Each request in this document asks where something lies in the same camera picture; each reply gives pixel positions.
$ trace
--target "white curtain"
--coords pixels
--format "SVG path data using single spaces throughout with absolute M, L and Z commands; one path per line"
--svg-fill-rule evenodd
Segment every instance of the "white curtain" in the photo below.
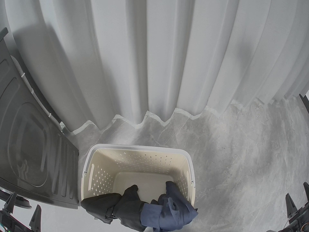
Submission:
M 4 1 L 2 24 L 70 130 L 309 90 L 309 0 Z

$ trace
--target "white hose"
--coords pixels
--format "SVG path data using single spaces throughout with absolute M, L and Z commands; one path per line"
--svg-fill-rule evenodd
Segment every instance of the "white hose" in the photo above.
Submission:
M 26 86 L 28 87 L 29 91 L 31 92 L 31 94 L 33 95 L 33 97 L 35 98 L 35 100 L 37 101 L 37 103 L 39 103 L 40 107 L 44 110 L 44 112 L 46 113 L 46 115 L 51 119 L 52 122 L 54 122 L 54 124 L 58 127 L 58 129 L 60 131 L 62 131 L 62 128 L 60 126 L 60 124 L 58 123 L 58 121 L 55 119 L 54 116 L 52 116 L 52 114 L 45 108 L 45 106 L 41 103 L 41 101 L 39 100 L 39 98 L 37 97 L 37 95 L 35 94 L 33 88 L 31 87 L 30 83 L 28 82 L 25 73 L 23 72 L 23 69 L 21 68 L 20 64 L 18 63 L 17 59 L 14 58 L 11 55 L 11 58 L 13 60 L 13 63 L 15 65 L 15 67 L 17 68 L 21 78 L 23 79 L 24 83 L 26 84 Z

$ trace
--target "gray marble tile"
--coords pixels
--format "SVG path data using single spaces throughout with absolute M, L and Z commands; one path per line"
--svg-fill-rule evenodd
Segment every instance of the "gray marble tile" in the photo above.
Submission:
M 118 118 L 104 131 L 89 125 L 68 137 L 79 148 L 79 169 L 97 143 L 186 150 L 194 165 L 199 215 L 181 231 L 263 232 L 283 228 L 287 192 L 297 207 L 306 203 L 308 126 L 309 114 L 298 97 L 271 105 L 256 99 L 242 109 L 231 105 L 220 118 L 207 108 L 199 116 L 176 110 L 166 123 L 155 115 L 138 126 Z M 119 221 L 110 226 L 95 221 L 82 208 L 51 207 L 45 231 L 132 231 Z

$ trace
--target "blue fabric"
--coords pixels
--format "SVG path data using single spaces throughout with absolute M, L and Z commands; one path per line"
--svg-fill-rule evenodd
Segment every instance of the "blue fabric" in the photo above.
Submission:
M 158 204 L 144 205 L 141 211 L 141 224 L 154 232 L 180 230 L 198 215 L 172 181 L 166 182 L 166 194 L 159 197 Z
M 145 203 L 141 210 L 141 224 L 146 227 L 159 228 L 162 205 Z

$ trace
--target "white plastic laundry basket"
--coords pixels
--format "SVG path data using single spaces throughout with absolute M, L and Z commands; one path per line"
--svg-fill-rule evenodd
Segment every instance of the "white plastic laundry basket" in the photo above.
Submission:
M 195 178 L 190 155 L 181 149 L 132 145 L 94 145 L 83 169 L 81 198 L 120 193 L 138 186 L 142 201 L 150 203 L 166 193 L 165 182 L 173 181 L 194 205 Z

